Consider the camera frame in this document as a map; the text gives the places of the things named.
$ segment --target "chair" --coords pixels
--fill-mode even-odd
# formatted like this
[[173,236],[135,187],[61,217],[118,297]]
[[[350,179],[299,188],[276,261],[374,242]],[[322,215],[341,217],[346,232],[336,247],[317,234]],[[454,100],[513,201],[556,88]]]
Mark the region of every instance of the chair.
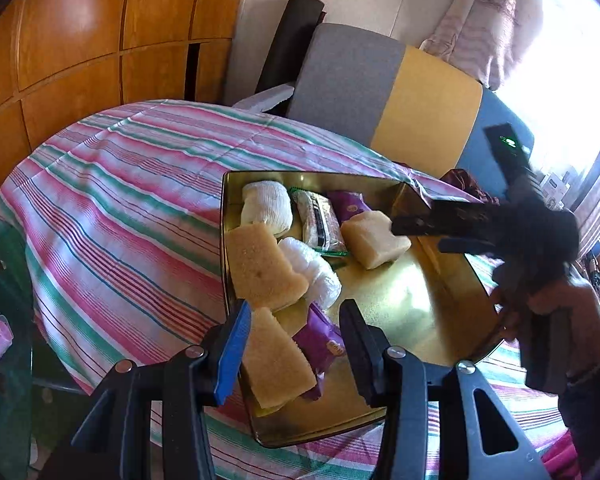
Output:
[[462,167],[484,189],[506,188],[482,134],[511,122],[524,146],[533,135],[492,92],[451,65],[369,30],[317,26],[298,79],[234,105],[286,116],[349,137],[396,162],[440,177]]

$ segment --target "metal screw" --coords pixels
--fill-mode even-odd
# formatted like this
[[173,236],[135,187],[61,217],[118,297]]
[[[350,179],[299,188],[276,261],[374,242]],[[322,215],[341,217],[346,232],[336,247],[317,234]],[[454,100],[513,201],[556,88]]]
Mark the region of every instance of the metal screw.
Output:
[[402,359],[407,355],[407,351],[401,346],[389,346],[389,348],[386,349],[386,354],[391,359]]
[[118,361],[116,363],[116,371],[119,374],[126,374],[131,371],[131,368],[134,367],[134,364],[129,359],[122,359],[122,361]]
[[184,353],[189,359],[198,359],[205,354],[205,349],[200,345],[191,345]]
[[475,372],[475,365],[471,361],[460,361],[457,366],[460,373],[471,375]]

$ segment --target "yellow cushion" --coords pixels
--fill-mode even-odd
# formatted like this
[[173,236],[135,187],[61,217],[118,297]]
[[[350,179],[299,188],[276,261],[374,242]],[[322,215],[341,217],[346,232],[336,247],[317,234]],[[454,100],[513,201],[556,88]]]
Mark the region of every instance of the yellow cushion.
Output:
[[482,85],[407,47],[371,148],[435,177],[456,166],[482,99]]

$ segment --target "white cloth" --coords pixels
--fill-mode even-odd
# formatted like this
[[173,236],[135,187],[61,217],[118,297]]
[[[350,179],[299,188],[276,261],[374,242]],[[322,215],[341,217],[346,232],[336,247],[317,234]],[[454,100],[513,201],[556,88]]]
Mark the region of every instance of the white cloth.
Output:
[[327,310],[338,299],[342,284],[327,261],[304,242],[295,238],[283,238],[278,247],[289,260],[295,272],[302,274],[309,282],[304,294],[308,303],[316,303]]
[[274,86],[238,101],[232,108],[240,108],[240,110],[248,110],[250,112],[266,112],[279,105],[282,101],[291,99],[295,90],[294,85],[295,83],[286,83]]
[[420,46],[497,90],[542,27],[542,0],[454,0]]
[[247,184],[242,188],[242,201],[240,225],[263,222],[274,236],[291,227],[294,220],[291,199],[279,182],[264,180]]

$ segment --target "purple snack package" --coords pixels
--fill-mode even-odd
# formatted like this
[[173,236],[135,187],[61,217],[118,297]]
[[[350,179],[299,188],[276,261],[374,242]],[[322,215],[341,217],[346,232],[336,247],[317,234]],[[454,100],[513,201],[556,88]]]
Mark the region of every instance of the purple snack package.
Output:
[[371,208],[365,204],[362,193],[354,193],[352,191],[329,191],[327,193],[327,198],[330,200],[333,211],[336,213],[336,218],[340,224],[358,213],[371,211]]
[[306,325],[293,340],[300,347],[316,375],[326,372],[336,357],[345,354],[340,329],[323,314],[317,303],[309,305]]
[[324,372],[317,374],[315,377],[315,386],[302,394],[302,398],[306,400],[318,400],[324,393]]

